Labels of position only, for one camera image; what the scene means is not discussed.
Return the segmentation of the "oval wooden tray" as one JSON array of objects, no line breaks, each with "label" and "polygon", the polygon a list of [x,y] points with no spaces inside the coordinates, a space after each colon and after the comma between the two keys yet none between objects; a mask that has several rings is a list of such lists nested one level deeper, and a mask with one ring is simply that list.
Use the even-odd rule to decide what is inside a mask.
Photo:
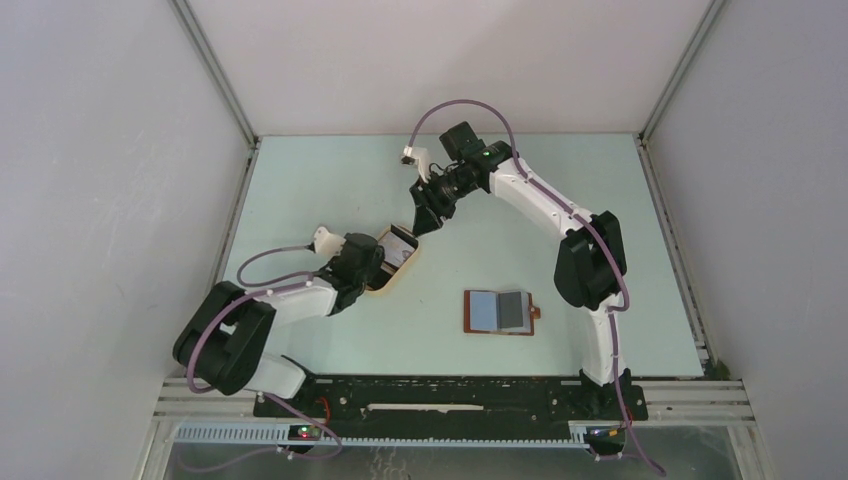
[{"label": "oval wooden tray", "polygon": [[372,296],[389,292],[414,263],[420,248],[420,240],[412,231],[397,224],[384,229],[377,242],[384,250],[384,259],[366,287],[365,293]]}]

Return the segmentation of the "brown leather card holder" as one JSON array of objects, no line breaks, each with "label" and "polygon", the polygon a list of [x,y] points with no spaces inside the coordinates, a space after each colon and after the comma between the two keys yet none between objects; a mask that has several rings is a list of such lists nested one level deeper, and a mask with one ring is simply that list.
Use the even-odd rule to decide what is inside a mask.
[{"label": "brown leather card holder", "polygon": [[533,336],[541,309],[523,290],[465,290],[463,331],[467,334]]}]

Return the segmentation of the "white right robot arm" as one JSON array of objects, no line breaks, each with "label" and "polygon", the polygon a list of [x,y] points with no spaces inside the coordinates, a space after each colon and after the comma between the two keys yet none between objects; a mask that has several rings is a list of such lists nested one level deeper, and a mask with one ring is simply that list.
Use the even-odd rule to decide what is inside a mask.
[{"label": "white right robot arm", "polygon": [[460,199],[482,190],[552,235],[559,243],[555,288],[566,303],[591,317],[580,372],[593,383],[583,388],[581,402],[593,417],[610,416],[622,403],[614,382],[624,370],[616,315],[629,306],[618,218],[609,211],[594,214],[578,206],[538,176],[508,143],[487,145],[466,122],[439,140],[451,161],[443,170],[432,166],[425,148],[408,144],[402,151],[402,163],[418,170],[410,188],[413,234],[420,237],[442,228]]}]

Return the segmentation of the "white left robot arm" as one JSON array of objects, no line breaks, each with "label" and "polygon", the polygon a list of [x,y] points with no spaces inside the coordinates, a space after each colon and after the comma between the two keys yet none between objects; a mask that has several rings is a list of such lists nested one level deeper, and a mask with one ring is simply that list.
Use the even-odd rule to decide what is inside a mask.
[{"label": "white left robot arm", "polygon": [[259,282],[215,284],[178,336],[173,358],[185,367],[195,394],[225,396],[243,390],[276,396],[292,416],[304,416],[316,403],[304,367],[267,352],[276,323],[330,317],[353,305],[378,274],[385,249],[363,233],[318,234],[306,250],[328,256],[316,271],[300,271]]}]

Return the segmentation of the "grey card in tray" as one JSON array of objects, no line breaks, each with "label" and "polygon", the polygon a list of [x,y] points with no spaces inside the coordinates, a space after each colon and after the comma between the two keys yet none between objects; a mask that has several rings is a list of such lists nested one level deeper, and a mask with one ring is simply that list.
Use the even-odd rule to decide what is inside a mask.
[{"label": "grey card in tray", "polygon": [[419,241],[408,229],[392,224],[378,244],[384,250],[384,263],[399,270],[416,253]]}]

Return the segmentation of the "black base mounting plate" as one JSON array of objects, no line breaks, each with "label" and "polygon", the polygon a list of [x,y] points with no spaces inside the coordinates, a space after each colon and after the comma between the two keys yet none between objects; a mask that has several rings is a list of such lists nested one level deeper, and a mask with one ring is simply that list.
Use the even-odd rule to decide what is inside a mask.
[{"label": "black base mounting plate", "polygon": [[643,389],[572,376],[310,375],[290,405],[344,437],[561,440],[648,419]]}]

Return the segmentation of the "left aluminium corner post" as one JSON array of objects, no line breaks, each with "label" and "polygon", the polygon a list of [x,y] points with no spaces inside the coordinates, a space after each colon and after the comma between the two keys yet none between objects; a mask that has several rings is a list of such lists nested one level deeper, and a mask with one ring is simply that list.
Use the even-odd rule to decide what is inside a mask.
[{"label": "left aluminium corner post", "polygon": [[250,149],[256,149],[259,137],[248,119],[247,113],[215,52],[215,49],[201,25],[200,19],[188,0],[170,0],[177,20],[182,25],[187,38],[199,57],[201,64],[236,123],[239,133]]}]

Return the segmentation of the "aluminium corner frame post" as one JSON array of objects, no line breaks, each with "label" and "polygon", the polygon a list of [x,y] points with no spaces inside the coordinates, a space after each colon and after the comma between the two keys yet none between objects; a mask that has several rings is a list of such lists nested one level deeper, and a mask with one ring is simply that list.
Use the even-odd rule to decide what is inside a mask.
[{"label": "aluminium corner frame post", "polygon": [[729,0],[712,0],[708,3],[705,12],[698,21],[690,39],[687,41],[643,128],[639,132],[638,138],[643,144],[648,143],[653,137],[686,80],[688,73],[693,68],[700,52],[730,4],[731,1]]}]

